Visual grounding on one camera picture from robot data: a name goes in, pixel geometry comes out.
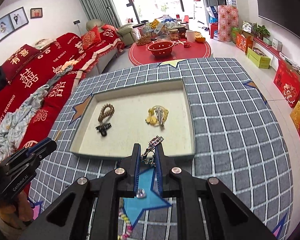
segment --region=metal screw cap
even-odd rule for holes
[[[179,167],[174,167],[174,168],[171,169],[171,171],[172,171],[174,174],[179,174],[179,173],[181,173],[182,170],[181,170]]]
[[[78,182],[79,185],[84,185],[88,182],[88,180],[85,177],[81,177],[77,180],[77,182]]]
[[[114,172],[115,172],[116,174],[120,175],[120,174],[124,174],[125,170],[124,170],[124,168],[117,168],[117,169],[115,169]]]
[[[216,185],[219,183],[219,180],[216,177],[211,177],[211,178],[209,178],[209,182],[212,185]]]

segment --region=clear bowl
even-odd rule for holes
[[[156,37],[157,42],[162,42],[162,41],[170,41],[170,36],[169,35],[161,35]]]

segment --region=tray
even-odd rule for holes
[[[102,137],[96,130],[98,117],[104,104],[114,106],[109,118],[112,127]],[[168,109],[165,127],[146,123],[148,109],[160,105]],[[162,81],[93,95],[75,132],[69,151],[75,155],[99,158],[123,158],[131,155],[134,143],[141,152],[156,135],[163,136],[165,155],[194,156],[194,130],[190,106],[182,79]]]

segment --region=red colander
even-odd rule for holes
[[[173,46],[174,43],[172,41],[162,41],[149,45],[148,50],[151,51],[155,57],[167,57],[171,55]]]

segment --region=beige armchair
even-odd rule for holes
[[[102,22],[101,20],[93,19],[93,20],[90,20],[87,22],[86,29],[87,29],[87,31],[90,31],[95,26],[98,26],[99,32],[102,32],[103,29],[101,27],[103,25],[105,25],[105,23]],[[134,25],[134,23],[128,23],[128,24],[121,26],[117,30],[117,35],[119,36],[120,40],[125,44],[125,46],[131,45],[137,41],[135,35],[133,35],[133,33],[132,33],[133,25]]]

